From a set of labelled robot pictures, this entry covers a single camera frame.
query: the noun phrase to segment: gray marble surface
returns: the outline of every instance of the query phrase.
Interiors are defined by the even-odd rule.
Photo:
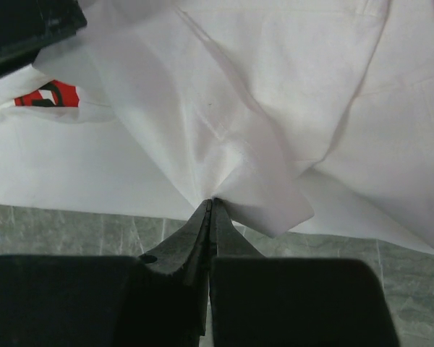
[[[0,206],[0,254],[139,255],[184,222]],[[376,240],[239,228],[264,255],[364,260],[383,285],[403,347],[434,347],[434,256]],[[202,346],[212,346],[210,316]]]

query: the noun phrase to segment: black plastic tool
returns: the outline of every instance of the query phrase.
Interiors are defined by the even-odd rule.
[[[0,76],[86,25],[76,0],[0,0]]]
[[[398,346],[358,260],[263,257],[204,201],[134,257],[0,256],[0,346]]]

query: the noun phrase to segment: gray floor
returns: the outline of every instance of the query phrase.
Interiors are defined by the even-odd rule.
[[[142,254],[183,222],[0,206],[0,254]],[[364,260],[380,278],[402,346],[434,347],[434,256],[376,240],[240,231],[264,255]],[[202,346],[212,346],[210,329]]]

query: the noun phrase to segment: red printed graphic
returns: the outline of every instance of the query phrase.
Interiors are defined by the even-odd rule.
[[[78,107],[76,88],[60,81],[51,81],[35,92],[14,99],[16,106]]]

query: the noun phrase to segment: white fabric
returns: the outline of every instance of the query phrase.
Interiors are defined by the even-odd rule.
[[[112,108],[97,124],[0,108],[0,203],[185,219],[218,196],[271,236],[312,205],[295,231],[434,253],[409,232],[434,247],[431,1],[99,0],[85,15],[35,66]],[[0,80],[27,71],[12,97],[39,87],[23,71]]]

